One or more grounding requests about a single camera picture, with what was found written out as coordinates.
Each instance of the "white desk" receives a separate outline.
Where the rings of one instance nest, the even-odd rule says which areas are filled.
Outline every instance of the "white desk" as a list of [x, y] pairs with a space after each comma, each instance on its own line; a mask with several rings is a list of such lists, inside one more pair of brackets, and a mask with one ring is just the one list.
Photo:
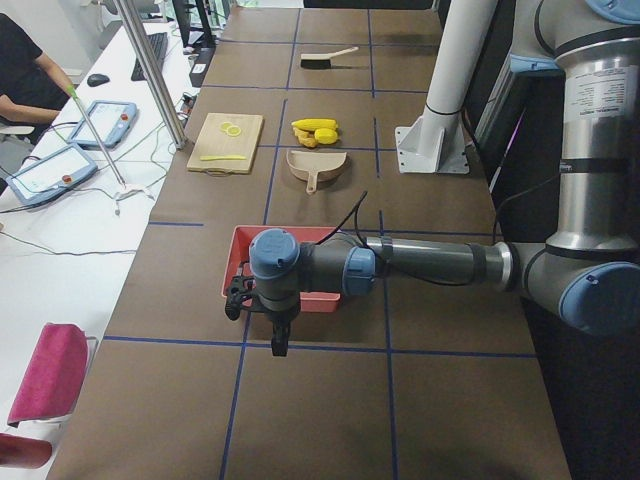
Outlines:
[[[166, 24], [145, 24], [145, 28], [148, 33], [172, 30]], [[122, 157], [117, 164], [128, 183], [153, 184], [150, 190], [157, 198], [165, 173], [162, 167], [168, 168], [171, 164], [174, 147], [164, 127], [143, 140], [161, 125], [162, 120], [147, 82], [130, 81], [134, 61], [126, 32], [121, 29], [89, 72], [104, 73], [111, 81], [94, 88], [83, 82], [77, 91], [87, 106], [95, 99], [132, 101], [138, 105], [138, 118], [132, 130], [112, 151], [112, 156], [114, 159]], [[189, 82], [188, 72], [180, 38], [170, 35], [163, 74], [176, 104], [183, 92], [196, 92]], [[75, 104], [68, 102], [54, 124], [79, 119]], [[60, 128], [59, 131], [66, 137], [71, 128]], [[126, 153], [140, 141], [139, 146]], [[63, 145], [54, 132], [48, 132], [33, 150], [33, 155], [43, 157]], [[150, 161], [152, 154], [153, 160], [162, 167]], [[100, 152], [91, 155], [99, 167], [107, 167]], [[83, 191], [100, 188], [113, 195], [118, 186], [107, 167], [77, 191], [67, 193], [45, 207], [0, 214], [0, 223], [5, 225], [3, 231], [6, 233], [58, 252], [135, 250], [154, 201], [137, 194], [121, 202], [121, 213], [117, 216], [113, 200], [97, 191]], [[0, 211], [18, 206], [17, 198], [7, 188], [0, 197]], [[74, 323], [87, 335], [101, 338], [132, 261], [133, 254], [47, 255], [35, 247], [0, 235], [0, 421], [3, 425], [0, 432], [45, 438], [56, 446], [64, 426], [24, 422], [15, 430], [5, 425], [33, 348], [47, 322]], [[0, 480], [44, 478], [51, 462], [37, 470], [0, 468]]]

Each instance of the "black shirt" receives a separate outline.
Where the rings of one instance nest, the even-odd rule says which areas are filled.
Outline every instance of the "black shirt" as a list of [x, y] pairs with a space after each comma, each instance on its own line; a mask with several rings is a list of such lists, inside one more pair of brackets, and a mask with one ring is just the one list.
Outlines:
[[31, 37], [0, 13], [0, 95], [20, 105], [60, 110], [68, 97], [35, 63], [40, 55]]
[[13, 20], [0, 13], [0, 95], [11, 98], [19, 89], [20, 80], [33, 74], [37, 66], [34, 60], [42, 50]]

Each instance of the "dustpan handle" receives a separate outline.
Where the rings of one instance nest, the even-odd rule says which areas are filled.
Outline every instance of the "dustpan handle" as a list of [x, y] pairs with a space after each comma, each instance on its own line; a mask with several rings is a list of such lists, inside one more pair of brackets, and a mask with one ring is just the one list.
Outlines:
[[307, 179], [307, 193], [313, 195], [318, 188], [318, 172], [309, 172]]

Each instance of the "wooden cutting board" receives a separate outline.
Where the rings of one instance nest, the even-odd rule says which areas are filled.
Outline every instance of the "wooden cutting board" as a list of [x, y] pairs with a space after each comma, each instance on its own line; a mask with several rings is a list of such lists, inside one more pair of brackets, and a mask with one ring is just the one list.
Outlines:
[[[240, 127], [241, 133], [231, 136], [223, 130], [228, 124]], [[262, 115], [242, 113], [209, 113], [202, 125], [193, 152], [187, 162], [187, 170], [206, 170], [247, 174], [251, 171], [258, 139], [262, 131]], [[202, 156], [240, 155], [243, 160], [200, 160]]]

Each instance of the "computer mouse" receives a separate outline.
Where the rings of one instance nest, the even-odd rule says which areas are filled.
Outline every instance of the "computer mouse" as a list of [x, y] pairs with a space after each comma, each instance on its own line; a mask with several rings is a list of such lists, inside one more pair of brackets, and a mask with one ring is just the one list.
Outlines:
[[111, 79], [102, 73], [94, 73], [89, 75], [87, 78], [87, 85], [90, 87], [97, 87], [98, 85], [102, 85], [103, 83], [107, 83]]

